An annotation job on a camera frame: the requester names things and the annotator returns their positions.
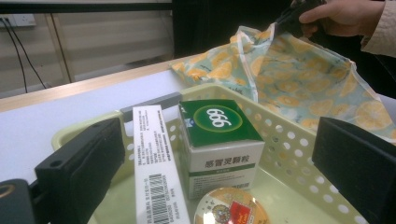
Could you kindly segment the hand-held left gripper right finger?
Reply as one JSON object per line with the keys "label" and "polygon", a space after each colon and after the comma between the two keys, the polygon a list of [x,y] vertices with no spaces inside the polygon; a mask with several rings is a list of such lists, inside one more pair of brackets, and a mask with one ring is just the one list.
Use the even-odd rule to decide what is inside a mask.
{"label": "hand-held left gripper right finger", "polygon": [[396,224],[396,146],[322,117],[312,161],[370,224]]}

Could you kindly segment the orange print fabric bag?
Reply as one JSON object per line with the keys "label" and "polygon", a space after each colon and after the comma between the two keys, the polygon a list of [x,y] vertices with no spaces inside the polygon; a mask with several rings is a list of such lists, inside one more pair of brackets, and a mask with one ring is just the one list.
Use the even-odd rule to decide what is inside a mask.
{"label": "orange print fabric bag", "polygon": [[352,123],[396,145],[396,123],[356,65],[275,26],[241,26],[228,44],[171,69],[190,86],[216,83],[316,131],[321,117]]}

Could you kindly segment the round orange tin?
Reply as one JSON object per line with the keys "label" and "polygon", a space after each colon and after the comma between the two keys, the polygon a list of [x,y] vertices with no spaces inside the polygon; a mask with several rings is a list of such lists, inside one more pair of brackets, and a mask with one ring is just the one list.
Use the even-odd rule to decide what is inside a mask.
{"label": "round orange tin", "polygon": [[250,193],[236,188],[208,192],[194,214],[194,224],[270,224],[261,203]]}

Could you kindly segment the long white green medicine box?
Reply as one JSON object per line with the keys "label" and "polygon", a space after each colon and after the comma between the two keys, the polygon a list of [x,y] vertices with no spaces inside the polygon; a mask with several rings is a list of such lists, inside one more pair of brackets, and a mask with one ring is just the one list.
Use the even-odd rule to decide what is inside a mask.
{"label": "long white green medicine box", "polygon": [[137,224],[191,224],[159,105],[133,108]]}

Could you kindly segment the pale green perforated plastic basket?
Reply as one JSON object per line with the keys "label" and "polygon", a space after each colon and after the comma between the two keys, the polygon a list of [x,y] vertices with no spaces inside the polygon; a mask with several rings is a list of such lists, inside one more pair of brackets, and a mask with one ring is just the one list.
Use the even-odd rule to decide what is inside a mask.
{"label": "pale green perforated plastic basket", "polygon": [[[311,161],[315,134],[284,119],[239,93],[216,84],[204,84],[143,103],[163,105],[166,126],[174,155],[182,149],[177,125],[179,101],[201,99],[234,99],[261,134],[264,152],[249,193],[269,215],[271,224],[368,224],[361,214],[338,192],[337,188]],[[132,108],[129,112],[112,111],[102,116],[70,125],[52,138],[54,150],[59,149],[90,125],[110,118],[120,118],[125,148],[131,147]],[[114,176],[105,198],[92,214],[89,224],[134,224],[136,220],[134,192],[134,162],[128,159],[132,149],[126,149],[125,163]]]}

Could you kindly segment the square green white medicine box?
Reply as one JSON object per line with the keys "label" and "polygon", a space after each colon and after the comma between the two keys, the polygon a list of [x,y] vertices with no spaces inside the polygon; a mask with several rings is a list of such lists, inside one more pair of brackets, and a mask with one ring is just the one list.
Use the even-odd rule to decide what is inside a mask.
{"label": "square green white medicine box", "polygon": [[222,187],[250,188],[264,141],[237,102],[183,101],[178,110],[180,168],[188,197],[201,198]]}

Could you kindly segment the wooden background desk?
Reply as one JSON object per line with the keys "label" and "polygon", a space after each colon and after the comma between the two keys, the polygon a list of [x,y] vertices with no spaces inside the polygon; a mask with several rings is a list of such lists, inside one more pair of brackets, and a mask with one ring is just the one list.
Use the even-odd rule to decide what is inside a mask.
{"label": "wooden background desk", "polygon": [[172,10],[172,3],[95,2],[89,0],[0,0],[0,14],[44,14]]}

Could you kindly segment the white wall socket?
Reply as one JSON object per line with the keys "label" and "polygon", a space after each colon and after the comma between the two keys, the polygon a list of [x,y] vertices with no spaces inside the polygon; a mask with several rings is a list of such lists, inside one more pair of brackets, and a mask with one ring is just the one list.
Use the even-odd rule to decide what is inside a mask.
{"label": "white wall socket", "polygon": [[0,28],[36,26],[33,14],[0,14]]}

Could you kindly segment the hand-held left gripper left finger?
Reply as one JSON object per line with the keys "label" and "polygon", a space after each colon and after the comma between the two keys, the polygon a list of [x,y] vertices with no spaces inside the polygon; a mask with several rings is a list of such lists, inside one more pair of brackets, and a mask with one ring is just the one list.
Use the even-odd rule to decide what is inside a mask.
{"label": "hand-held left gripper left finger", "polygon": [[87,224],[124,162],[118,119],[97,122],[35,168],[39,188],[49,196],[51,224]]}

